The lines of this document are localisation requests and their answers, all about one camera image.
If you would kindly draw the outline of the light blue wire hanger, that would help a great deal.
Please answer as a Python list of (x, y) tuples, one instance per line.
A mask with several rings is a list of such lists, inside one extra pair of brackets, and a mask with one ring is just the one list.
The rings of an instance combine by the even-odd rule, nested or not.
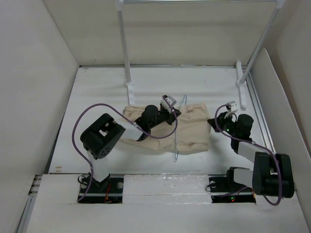
[[(184, 105), (184, 106), (187, 105), (187, 95), (184, 95), (184, 96), (183, 96), (183, 99), (182, 99), (182, 101), (180, 102), (178, 108), (180, 109), (182, 105)], [(174, 162), (177, 162), (177, 160), (178, 160), (178, 155), (179, 155), (179, 152), (178, 152), (178, 149), (177, 149), (177, 131), (175, 131), (175, 132), (174, 132)]]

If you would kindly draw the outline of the beige trousers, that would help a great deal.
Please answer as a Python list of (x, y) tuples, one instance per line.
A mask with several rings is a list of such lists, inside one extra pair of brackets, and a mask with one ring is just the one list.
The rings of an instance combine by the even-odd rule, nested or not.
[[(188, 104), (180, 108), (177, 126), (177, 149), (182, 155), (189, 155), (208, 151), (211, 126), (206, 104), (204, 102)], [(122, 142), (140, 148), (174, 152), (174, 134), (164, 139), (147, 139), (138, 142), (130, 139), (121, 139)]]

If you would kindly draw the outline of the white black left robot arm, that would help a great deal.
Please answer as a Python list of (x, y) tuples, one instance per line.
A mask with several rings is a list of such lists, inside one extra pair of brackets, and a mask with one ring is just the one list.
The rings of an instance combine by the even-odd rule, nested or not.
[(164, 139), (172, 135), (177, 128), (165, 136), (151, 135), (151, 129), (167, 123), (178, 125), (177, 118), (181, 112), (175, 108), (164, 107), (162, 104), (159, 108), (155, 105), (148, 105), (139, 117), (134, 121), (120, 114), (125, 122), (118, 123), (114, 118), (105, 113), (101, 115), (94, 123), (92, 123), (80, 136), (83, 147), (92, 155), (93, 160), (86, 159), (90, 165), (90, 181), (89, 186), (97, 192), (104, 192), (108, 188), (108, 180), (110, 174), (106, 170), (97, 168), (97, 160), (105, 158), (121, 139), (129, 139), (140, 142), (150, 137), (153, 139)]

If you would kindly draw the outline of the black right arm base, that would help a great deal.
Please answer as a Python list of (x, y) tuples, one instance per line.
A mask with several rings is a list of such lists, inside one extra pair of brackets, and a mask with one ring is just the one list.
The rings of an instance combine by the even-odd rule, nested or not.
[(229, 183), (225, 175), (208, 176), (205, 190), (211, 195), (211, 202), (217, 203), (256, 203), (253, 190), (243, 184)]

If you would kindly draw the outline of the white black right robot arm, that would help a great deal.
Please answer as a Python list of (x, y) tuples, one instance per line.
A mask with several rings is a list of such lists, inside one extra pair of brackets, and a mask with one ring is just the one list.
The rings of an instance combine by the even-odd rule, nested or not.
[(230, 146), (236, 154), (253, 163), (253, 168), (231, 167), (225, 178), (226, 188), (236, 191), (243, 185), (260, 196), (292, 198), (294, 178), (289, 155), (275, 154), (252, 140), (254, 120), (250, 115), (241, 114), (235, 120), (233, 116), (223, 112), (207, 121), (215, 132), (230, 138)]

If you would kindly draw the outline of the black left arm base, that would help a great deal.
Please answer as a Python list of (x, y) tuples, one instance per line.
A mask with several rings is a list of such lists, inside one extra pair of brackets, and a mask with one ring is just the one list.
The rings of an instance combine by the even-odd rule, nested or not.
[(108, 176), (102, 182), (92, 180), (89, 190), (89, 176), (80, 175), (80, 190), (77, 201), (82, 204), (120, 204), (122, 203), (124, 177)]

